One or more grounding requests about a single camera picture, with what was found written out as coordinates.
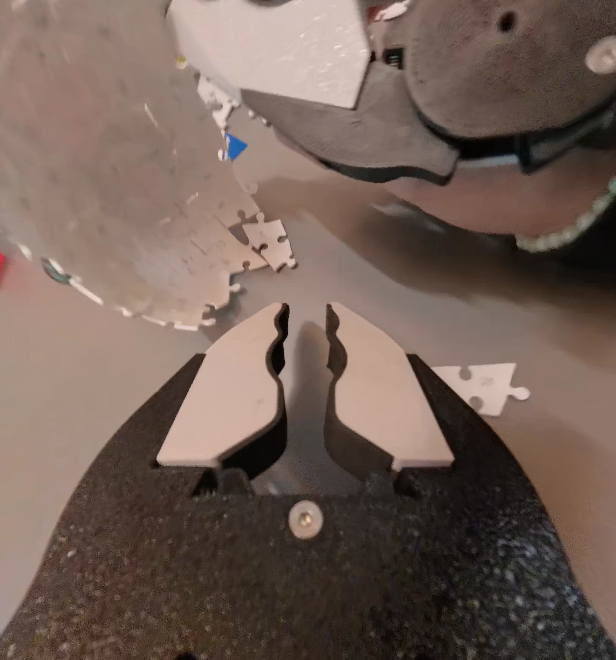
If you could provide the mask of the person's right hand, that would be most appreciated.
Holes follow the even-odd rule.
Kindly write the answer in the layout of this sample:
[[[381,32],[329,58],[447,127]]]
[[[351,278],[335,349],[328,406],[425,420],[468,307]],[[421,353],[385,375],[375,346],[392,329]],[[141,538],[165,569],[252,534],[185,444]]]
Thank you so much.
[[[517,164],[459,167],[446,186],[400,178],[395,197],[454,227],[535,237],[559,232],[593,210],[616,176],[616,147],[576,147],[533,174]]]

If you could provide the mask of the partly built puzzle ball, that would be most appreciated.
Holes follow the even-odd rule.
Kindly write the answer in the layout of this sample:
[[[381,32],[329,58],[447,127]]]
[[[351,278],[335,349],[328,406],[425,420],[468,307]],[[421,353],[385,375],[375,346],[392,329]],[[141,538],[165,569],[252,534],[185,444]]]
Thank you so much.
[[[0,229],[122,315],[216,325],[267,263],[169,1],[0,1]]]

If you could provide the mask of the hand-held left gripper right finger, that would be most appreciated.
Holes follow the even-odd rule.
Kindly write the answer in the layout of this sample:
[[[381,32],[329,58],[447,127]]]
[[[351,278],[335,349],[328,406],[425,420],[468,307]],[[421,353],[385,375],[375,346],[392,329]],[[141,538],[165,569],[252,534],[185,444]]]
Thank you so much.
[[[453,452],[401,346],[338,302],[327,306],[326,335],[324,445],[333,461],[347,472],[450,467]]]

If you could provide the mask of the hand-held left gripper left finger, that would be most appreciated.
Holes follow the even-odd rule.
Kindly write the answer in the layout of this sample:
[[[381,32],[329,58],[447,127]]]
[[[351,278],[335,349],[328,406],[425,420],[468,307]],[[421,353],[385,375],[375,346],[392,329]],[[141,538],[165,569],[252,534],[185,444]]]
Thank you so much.
[[[222,335],[202,355],[156,455],[160,466],[217,469],[271,432],[285,411],[289,306],[272,303]]]

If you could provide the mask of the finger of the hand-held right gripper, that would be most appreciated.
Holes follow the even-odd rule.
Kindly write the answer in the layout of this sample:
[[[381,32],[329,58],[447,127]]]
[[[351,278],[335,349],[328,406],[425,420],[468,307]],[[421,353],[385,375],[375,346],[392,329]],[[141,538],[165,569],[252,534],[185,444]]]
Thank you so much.
[[[180,54],[242,90],[353,108],[371,57],[360,1],[172,1]]]

